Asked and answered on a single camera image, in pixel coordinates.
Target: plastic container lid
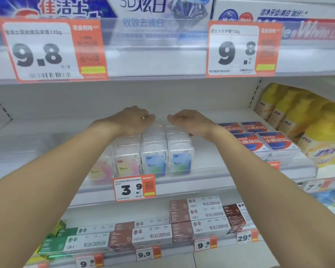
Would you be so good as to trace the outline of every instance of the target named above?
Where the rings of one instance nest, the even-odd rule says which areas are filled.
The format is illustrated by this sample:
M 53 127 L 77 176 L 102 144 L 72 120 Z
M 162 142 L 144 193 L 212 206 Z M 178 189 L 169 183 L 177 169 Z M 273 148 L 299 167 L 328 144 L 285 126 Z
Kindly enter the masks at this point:
M 242 124 L 239 122 L 219 123 L 219 125 L 232 134 L 240 134 L 246 132 L 244 126 L 242 126 Z
M 294 156 L 300 148 L 280 131 L 257 133 L 272 150 L 270 157 Z
M 263 160 L 267 159 L 272 152 L 255 133 L 234 134 L 234 136 L 247 149 Z
M 262 131 L 268 131 L 268 128 L 262 124 L 260 121 L 249 121 L 249 122 L 242 122 L 242 125 L 251 133 L 257 133 Z

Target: white tile floor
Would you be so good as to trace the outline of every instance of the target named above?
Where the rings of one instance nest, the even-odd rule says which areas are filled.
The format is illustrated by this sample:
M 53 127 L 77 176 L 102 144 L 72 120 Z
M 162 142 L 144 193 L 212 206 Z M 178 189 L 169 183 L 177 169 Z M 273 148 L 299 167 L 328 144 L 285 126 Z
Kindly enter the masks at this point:
M 128 263 L 112 268 L 270 268 L 277 266 L 265 242 Z

